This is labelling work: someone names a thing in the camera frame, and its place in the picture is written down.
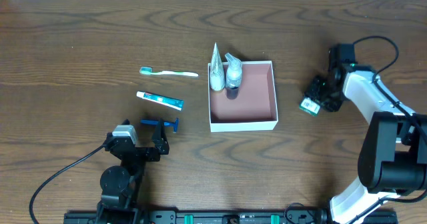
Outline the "blue disposable razor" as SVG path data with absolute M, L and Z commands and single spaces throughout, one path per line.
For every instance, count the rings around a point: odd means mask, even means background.
M 156 126 L 159 121 L 156 120 L 151 120 L 151 119 L 142 119 L 140 121 L 141 124 L 143 125 L 152 125 L 152 126 Z M 173 132 L 177 133 L 177 129 L 178 129 L 178 125 L 179 125 L 179 119 L 176 118 L 175 121 L 170 122 L 170 121 L 164 121 L 163 122 L 165 127 L 172 127 L 173 128 Z

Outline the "green white small packet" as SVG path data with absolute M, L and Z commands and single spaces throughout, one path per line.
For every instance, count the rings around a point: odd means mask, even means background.
M 317 116 L 321 106 L 312 101 L 309 97 L 304 97 L 299 105 L 299 108 L 312 116 Z

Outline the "green white toothpaste tube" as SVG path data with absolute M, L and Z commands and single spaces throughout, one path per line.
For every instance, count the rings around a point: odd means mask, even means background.
M 136 96 L 140 99 L 151 101 L 160 105 L 164 105 L 167 107 L 170 107 L 172 109 L 176 109 L 178 111 L 181 111 L 183 109 L 184 101 L 180 99 L 174 99 L 171 97 L 165 97 L 153 93 L 148 93 L 144 91 L 138 91 L 136 93 Z

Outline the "green white toothbrush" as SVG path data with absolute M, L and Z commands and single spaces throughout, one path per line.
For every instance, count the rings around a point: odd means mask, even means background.
M 197 73 L 193 72 L 187 72 L 187 71 L 159 71 L 154 72 L 151 67 L 141 67 L 139 70 L 139 73 L 142 75 L 179 75 L 179 76 L 186 76 L 186 77 L 199 77 Z

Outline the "clear pump soap bottle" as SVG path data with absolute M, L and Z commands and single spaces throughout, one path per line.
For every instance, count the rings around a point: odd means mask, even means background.
M 226 71 L 226 96 L 228 99 L 235 99 L 242 83 L 242 62 L 230 53 L 226 53 L 228 61 Z

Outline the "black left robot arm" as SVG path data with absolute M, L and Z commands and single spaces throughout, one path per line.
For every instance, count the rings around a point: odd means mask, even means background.
M 138 147 L 136 130 L 128 120 L 107 134 L 105 150 L 121 163 L 107 168 L 100 178 L 101 200 L 95 223 L 149 223 L 149 213 L 138 206 L 137 198 L 148 162 L 157 162 L 169 153 L 164 121 L 155 126 L 153 147 Z

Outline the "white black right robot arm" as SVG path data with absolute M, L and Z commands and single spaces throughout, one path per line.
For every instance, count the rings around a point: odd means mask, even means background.
M 396 223 L 387 202 L 413 203 L 426 197 L 426 116 L 401 103 L 381 82 L 377 70 L 356 61 L 355 45 L 329 50 L 328 76 L 314 78 L 300 103 L 315 114 L 337 111 L 351 101 L 368 122 L 358 158 L 357 178 L 326 208 L 290 204 L 279 212 L 154 211 L 152 223 Z

